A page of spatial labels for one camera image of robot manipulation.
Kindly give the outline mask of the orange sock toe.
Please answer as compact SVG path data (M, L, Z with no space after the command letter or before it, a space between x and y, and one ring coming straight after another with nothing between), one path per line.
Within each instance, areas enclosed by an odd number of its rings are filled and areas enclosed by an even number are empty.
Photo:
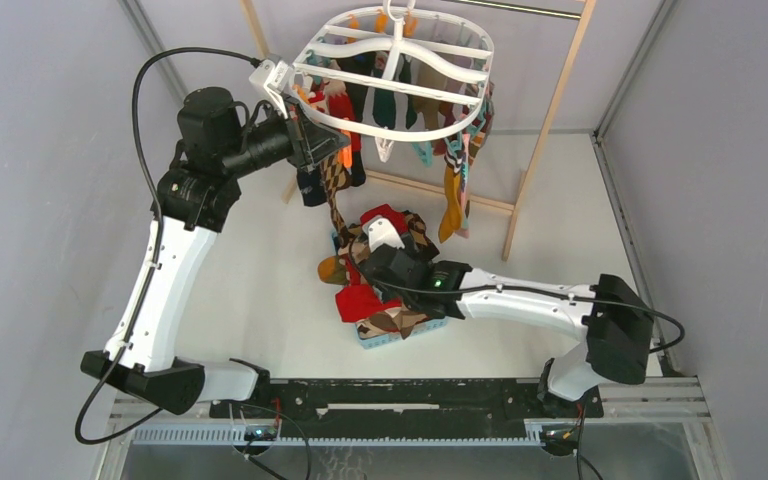
M350 280L345 263L340 256L322 260L317 267L317 275L323 283L332 285L347 285Z

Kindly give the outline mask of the navy santa sock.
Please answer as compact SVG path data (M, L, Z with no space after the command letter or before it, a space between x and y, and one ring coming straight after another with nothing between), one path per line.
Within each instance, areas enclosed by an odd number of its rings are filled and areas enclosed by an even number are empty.
M296 172L296 182L305 207L317 207L327 201L320 170Z

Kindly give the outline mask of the pink hanging sock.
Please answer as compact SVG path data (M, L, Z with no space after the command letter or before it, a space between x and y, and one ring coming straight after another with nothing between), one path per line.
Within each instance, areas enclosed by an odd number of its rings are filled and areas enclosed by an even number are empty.
M469 140L468 133L461 134L461 153L458 157L458 202L461 222L456 234L462 238L469 237Z

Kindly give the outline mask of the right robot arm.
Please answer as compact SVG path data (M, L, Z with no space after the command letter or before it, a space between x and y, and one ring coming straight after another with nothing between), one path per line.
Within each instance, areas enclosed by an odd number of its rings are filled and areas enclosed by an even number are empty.
M384 299L399 299L430 318L506 320L574 340L541 376L538 402L549 415L565 415L597 385L640 385L647 378L653 314L618 276L603 274L595 284L546 284L461 262L426 261L386 245L356 266Z

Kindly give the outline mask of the mustard yellow hanging sock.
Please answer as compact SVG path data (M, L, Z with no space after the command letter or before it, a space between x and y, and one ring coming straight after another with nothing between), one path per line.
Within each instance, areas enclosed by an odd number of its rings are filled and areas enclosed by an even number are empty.
M441 243L446 242L462 228L464 210L461 205L460 183L461 175L447 165L443 177L446 208L438 228L438 240Z

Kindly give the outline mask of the white round clip hanger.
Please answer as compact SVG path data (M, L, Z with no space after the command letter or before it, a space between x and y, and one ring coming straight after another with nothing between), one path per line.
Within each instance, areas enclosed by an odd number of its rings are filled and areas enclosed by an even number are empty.
M380 7L358 8L332 17L305 45L291 68L297 79L336 80L374 92L402 94L452 106L455 121L424 131L376 126L320 112L314 107L306 109L315 121L345 132L391 142L424 142L461 132L479 116L491 86L494 50L489 33L466 18L417 9L413 1L405 6L393 6L385 1ZM362 75L331 65L338 59L369 52L386 55L379 73ZM413 67L430 68L443 77L445 84L421 86L399 80L398 69L406 60ZM459 88L449 90L446 85L449 82Z

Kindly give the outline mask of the long red sock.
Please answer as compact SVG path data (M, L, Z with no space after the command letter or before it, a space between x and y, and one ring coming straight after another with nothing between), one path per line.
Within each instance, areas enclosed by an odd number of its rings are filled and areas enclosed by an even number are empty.
M349 285L335 295L338 314L343 323L357 323L392 308L401 308L398 299L382 302L369 285Z

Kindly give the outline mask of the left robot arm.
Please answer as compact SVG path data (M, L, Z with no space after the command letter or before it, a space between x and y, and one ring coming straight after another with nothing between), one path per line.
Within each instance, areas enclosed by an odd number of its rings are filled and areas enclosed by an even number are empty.
M197 272L241 196L239 179L281 161L312 170L350 144L348 135L312 120L298 100L280 99L278 111L259 105L267 113L259 123L242 121L245 105L221 87L184 99L182 137L154 190L137 284L106 345L83 355L84 374L173 414L214 401L234 401L250 417L270 409L273 392L260 382L267 371L237 359L187 360L175 345Z

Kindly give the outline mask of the light blue plastic basket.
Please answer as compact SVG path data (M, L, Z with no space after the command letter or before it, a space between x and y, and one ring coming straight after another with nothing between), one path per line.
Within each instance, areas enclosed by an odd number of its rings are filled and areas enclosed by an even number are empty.
M381 313L356 322L354 328L360 345L364 349L372 349L430 333L447 325L447 318L431 318L414 313L389 317Z

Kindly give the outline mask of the brown argyle sock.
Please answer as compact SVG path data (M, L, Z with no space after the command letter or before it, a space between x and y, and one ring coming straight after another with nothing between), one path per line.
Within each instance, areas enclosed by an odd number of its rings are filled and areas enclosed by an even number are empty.
M440 252L435 243L428 237L424 220L419 214L409 210L404 210L401 214L419 256L426 261L434 260Z
M336 156L326 159L320 165L320 172L330 220L336 233L337 245L338 248L343 248L350 241L351 233L339 211L337 193L351 186L351 175Z

